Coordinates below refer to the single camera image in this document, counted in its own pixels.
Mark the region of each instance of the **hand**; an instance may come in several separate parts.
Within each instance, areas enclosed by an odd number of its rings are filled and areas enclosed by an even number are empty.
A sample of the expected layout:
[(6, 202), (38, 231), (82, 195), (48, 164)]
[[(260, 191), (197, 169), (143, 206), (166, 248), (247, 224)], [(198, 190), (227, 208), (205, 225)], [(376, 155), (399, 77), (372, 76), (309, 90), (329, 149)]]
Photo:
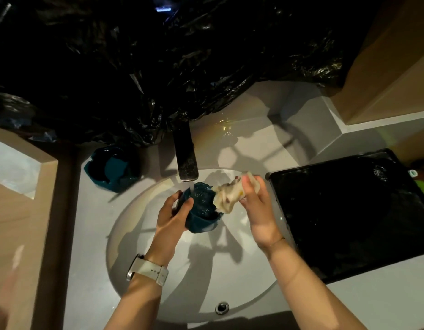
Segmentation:
[(172, 206), (180, 198), (182, 191), (177, 191), (164, 202), (158, 213), (157, 228), (154, 239), (145, 255), (145, 259), (160, 266), (168, 266), (174, 257), (175, 247), (185, 228), (186, 217), (193, 206), (193, 198), (184, 202), (177, 214), (173, 214)]
[(254, 191), (248, 176), (242, 176), (242, 187), (246, 196), (240, 203), (247, 210), (254, 241), (259, 248), (265, 250), (281, 240), (282, 234), (276, 224), (270, 195), (264, 180), (260, 176), (255, 176), (255, 178), (261, 185), (258, 194)]

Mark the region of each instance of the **right hand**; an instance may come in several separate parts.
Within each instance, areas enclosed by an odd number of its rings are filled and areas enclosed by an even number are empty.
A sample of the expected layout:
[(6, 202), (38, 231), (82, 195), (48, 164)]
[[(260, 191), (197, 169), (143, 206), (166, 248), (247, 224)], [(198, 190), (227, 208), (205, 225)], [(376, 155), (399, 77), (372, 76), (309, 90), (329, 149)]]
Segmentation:
[(254, 191), (248, 176), (242, 176), (242, 187), (246, 196), (240, 203), (247, 210), (254, 241), (259, 248), (268, 249), (282, 239), (282, 234), (273, 215), (273, 207), (265, 182), (260, 176), (255, 176), (255, 178), (261, 185), (258, 194)]

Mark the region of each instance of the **white watch strap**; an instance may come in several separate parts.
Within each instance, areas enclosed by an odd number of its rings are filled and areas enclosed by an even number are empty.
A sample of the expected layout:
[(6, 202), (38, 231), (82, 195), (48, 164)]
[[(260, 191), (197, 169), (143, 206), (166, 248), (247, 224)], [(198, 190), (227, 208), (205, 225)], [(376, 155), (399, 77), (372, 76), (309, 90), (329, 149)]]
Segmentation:
[(151, 263), (150, 261), (146, 261), (137, 255), (128, 271), (127, 280), (131, 280), (134, 273), (145, 275), (152, 280), (155, 280), (160, 286), (163, 286), (166, 282), (169, 271), (164, 266), (159, 266)]

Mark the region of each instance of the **dark teal bowl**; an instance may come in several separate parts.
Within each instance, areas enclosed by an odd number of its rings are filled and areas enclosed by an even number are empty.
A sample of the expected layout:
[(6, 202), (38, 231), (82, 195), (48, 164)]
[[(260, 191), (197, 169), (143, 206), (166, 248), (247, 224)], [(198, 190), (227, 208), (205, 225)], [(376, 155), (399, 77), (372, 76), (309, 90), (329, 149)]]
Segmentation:
[(215, 192), (206, 183), (195, 183), (193, 195), (190, 189), (183, 192), (178, 200), (177, 211), (180, 210), (183, 203), (193, 198), (193, 208), (186, 218), (185, 227), (192, 233), (205, 233), (214, 230), (219, 223), (223, 213), (216, 212), (216, 207), (213, 204)]

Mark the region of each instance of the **left hand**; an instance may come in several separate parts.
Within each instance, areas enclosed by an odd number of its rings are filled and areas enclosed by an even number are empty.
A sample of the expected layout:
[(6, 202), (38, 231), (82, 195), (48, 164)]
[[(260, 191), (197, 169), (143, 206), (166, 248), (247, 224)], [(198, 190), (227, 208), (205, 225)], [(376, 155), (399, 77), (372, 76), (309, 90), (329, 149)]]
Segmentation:
[(187, 214), (193, 207), (193, 198), (189, 198), (174, 215), (172, 206), (181, 195), (182, 191), (171, 195), (158, 213), (156, 233), (145, 255), (147, 261), (167, 267), (174, 257), (175, 247), (182, 233), (187, 230), (185, 228)]

